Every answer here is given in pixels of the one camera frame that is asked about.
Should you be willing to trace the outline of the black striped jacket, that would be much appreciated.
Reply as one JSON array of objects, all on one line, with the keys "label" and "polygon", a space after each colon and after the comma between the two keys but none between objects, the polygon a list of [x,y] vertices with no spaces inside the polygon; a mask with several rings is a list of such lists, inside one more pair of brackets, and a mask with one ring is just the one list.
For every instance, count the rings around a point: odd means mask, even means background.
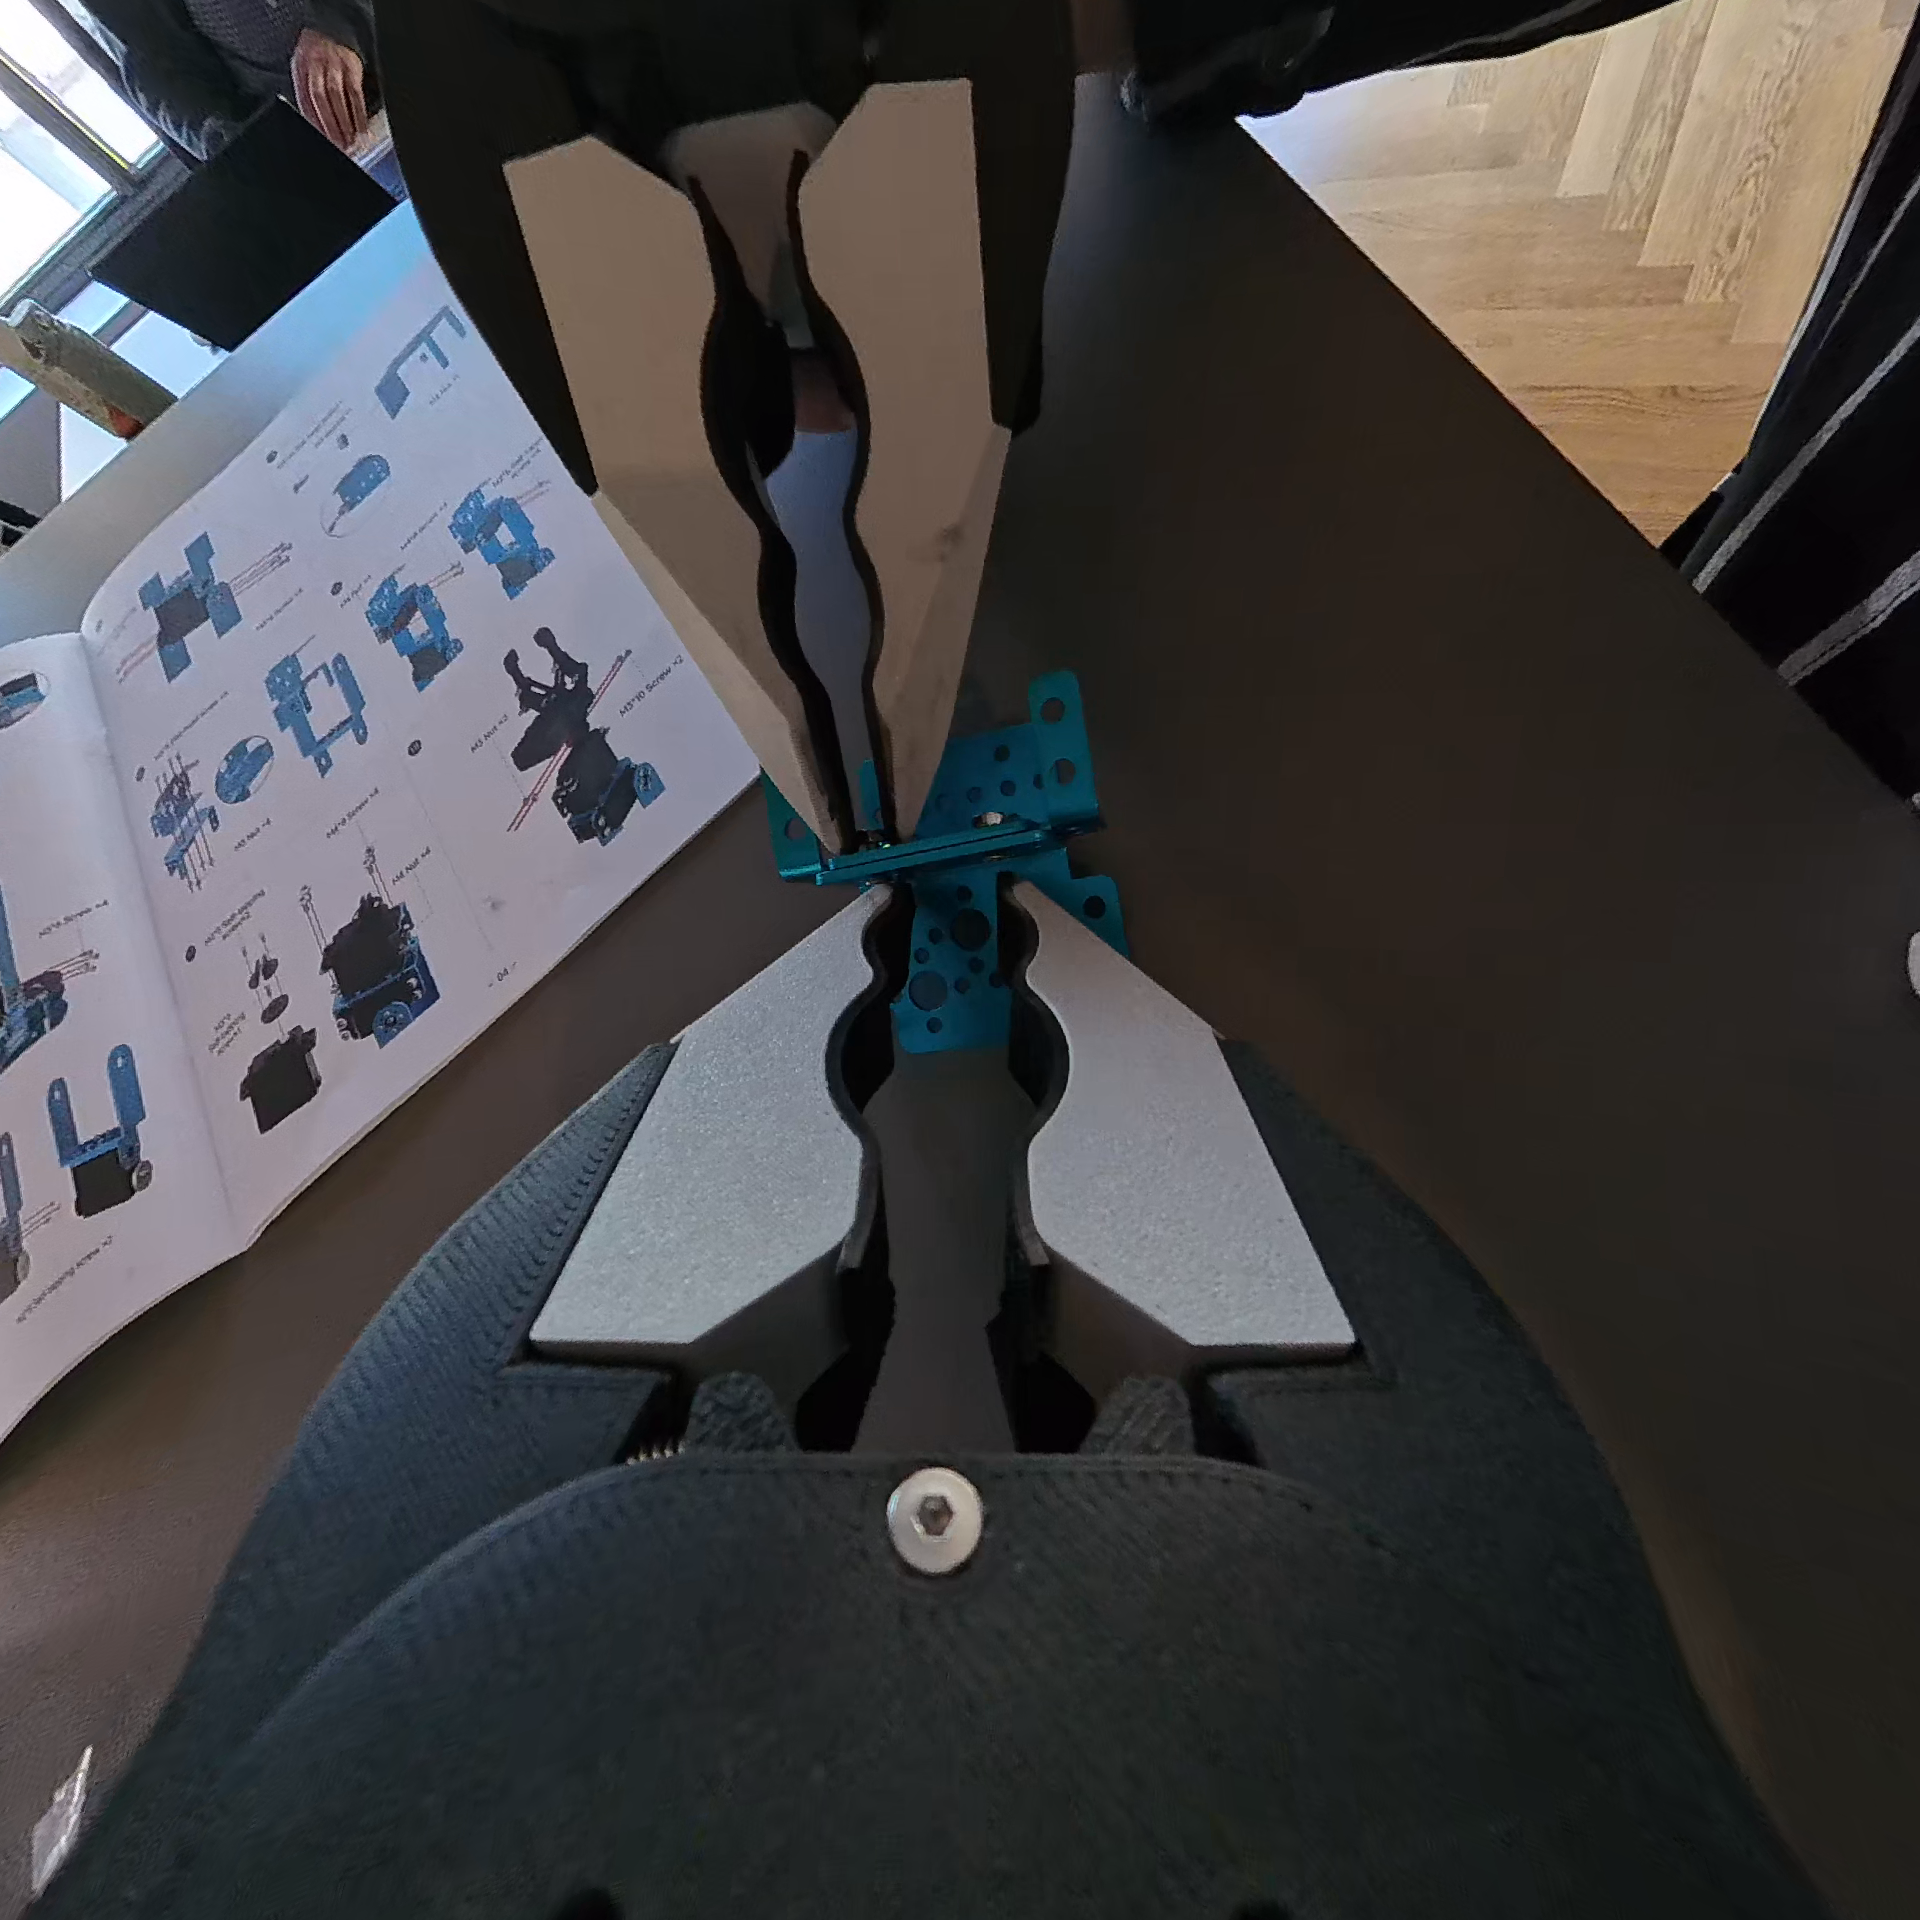
[{"label": "black striped jacket", "polygon": [[1918,29],[1743,457],[1669,555],[1916,802]]}]

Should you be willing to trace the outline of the dark grey desk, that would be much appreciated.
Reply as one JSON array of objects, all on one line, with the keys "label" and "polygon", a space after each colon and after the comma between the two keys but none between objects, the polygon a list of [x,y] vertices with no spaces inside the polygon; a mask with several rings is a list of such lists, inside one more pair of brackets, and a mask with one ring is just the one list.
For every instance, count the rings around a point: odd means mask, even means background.
[{"label": "dark grey desk", "polygon": [[1243,134],[1086,106],[966,654],[1090,690],[1357,1355],[950,1462],[541,1357],[653,1046],[45,1915],[1916,1915],[1916,817]]}]

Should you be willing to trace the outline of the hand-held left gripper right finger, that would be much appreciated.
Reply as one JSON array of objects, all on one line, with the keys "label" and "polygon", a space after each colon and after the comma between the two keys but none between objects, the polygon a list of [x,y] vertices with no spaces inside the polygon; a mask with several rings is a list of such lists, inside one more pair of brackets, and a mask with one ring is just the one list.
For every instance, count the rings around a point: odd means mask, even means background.
[{"label": "hand-held left gripper right finger", "polygon": [[1135,1378],[1354,1360],[1357,1336],[1213,1025],[1036,881],[1001,890],[1012,1175],[995,1361],[1020,1451]]}]

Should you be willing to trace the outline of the white instruction manual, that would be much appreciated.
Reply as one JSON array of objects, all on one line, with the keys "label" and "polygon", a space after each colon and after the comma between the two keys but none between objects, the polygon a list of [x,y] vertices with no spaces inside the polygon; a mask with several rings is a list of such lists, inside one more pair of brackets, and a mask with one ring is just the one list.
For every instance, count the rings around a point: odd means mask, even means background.
[{"label": "white instruction manual", "polygon": [[4,646],[2,1430],[756,776],[421,267]]}]

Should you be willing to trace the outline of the pale hand tool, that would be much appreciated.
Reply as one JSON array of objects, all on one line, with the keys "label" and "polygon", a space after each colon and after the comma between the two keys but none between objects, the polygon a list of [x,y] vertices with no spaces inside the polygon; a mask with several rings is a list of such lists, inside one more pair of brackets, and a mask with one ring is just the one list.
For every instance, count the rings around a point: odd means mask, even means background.
[{"label": "pale hand tool", "polygon": [[121,441],[177,401],[157,379],[37,302],[20,302],[2,317],[2,363]]}]

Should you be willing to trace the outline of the blue metal bracket assembly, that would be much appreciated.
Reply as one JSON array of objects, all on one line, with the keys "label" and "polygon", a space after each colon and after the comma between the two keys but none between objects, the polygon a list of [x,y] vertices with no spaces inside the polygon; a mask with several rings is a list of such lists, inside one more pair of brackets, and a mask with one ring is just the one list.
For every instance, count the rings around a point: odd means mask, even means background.
[{"label": "blue metal bracket assembly", "polygon": [[1084,694],[1075,672],[1027,690],[1027,719],[943,746],[917,833],[835,855],[797,810],[758,781],[785,879],[900,883],[914,921],[895,1042],[908,1051],[982,1049],[1009,1040],[1012,989],[998,959],[1001,879],[1028,879],[1094,937],[1126,953],[1117,883],[1079,873],[1067,845],[1101,827]]}]

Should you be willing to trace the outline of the window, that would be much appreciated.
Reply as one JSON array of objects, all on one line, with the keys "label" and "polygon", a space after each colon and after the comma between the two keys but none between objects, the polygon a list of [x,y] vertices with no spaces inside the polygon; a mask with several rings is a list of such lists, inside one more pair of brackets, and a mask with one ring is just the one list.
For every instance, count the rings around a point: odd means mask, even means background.
[{"label": "window", "polygon": [[2,294],[60,305],[178,182],[83,5],[2,5]]}]

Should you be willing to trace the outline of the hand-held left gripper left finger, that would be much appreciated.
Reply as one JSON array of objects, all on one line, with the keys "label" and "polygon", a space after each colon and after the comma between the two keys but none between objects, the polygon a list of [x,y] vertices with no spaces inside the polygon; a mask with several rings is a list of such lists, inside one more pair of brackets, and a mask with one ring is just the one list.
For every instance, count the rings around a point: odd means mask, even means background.
[{"label": "hand-held left gripper left finger", "polygon": [[535,1352],[753,1374],[805,1448],[852,1446],[895,1317],[861,1106],[903,959],[906,896],[875,883],[678,1034]]}]

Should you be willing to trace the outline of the crumpled clear bag of screws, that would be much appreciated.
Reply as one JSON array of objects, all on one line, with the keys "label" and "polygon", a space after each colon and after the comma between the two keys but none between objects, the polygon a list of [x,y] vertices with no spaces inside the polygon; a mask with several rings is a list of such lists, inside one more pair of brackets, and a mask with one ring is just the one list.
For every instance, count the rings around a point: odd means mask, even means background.
[{"label": "crumpled clear bag of screws", "polygon": [[30,1842],[30,1889],[31,1899],[52,1882],[60,1866],[70,1858],[78,1845],[86,1805],[89,1805],[89,1773],[94,1746],[79,1750],[74,1770],[60,1782],[45,1809],[39,1813],[31,1825]]}]

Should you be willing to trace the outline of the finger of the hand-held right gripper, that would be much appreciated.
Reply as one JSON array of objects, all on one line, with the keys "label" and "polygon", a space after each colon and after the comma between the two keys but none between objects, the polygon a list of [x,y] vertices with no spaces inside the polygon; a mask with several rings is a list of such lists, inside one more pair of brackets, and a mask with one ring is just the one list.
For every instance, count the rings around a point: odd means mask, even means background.
[{"label": "finger of the hand-held right gripper", "polygon": [[591,499],[761,769],[850,842],[831,701],[797,632],[765,478],[795,441],[790,352],[702,186],[596,136],[506,163],[594,475]]},{"label": "finger of the hand-held right gripper", "polygon": [[866,405],[852,526],[881,594],[873,742],[890,825],[914,833],[1011,446],[993,415],[971,85],[870,87],[801,177],[797,234]]}]

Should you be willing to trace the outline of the black flat panel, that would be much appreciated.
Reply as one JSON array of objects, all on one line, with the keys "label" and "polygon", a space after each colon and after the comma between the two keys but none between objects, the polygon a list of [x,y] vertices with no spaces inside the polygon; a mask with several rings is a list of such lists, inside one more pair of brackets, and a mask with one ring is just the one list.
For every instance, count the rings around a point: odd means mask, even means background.
[{"label": "black flat panel", "polygon": [[298,106],[261,106],[89,274],[234,350],[396,208]]}]

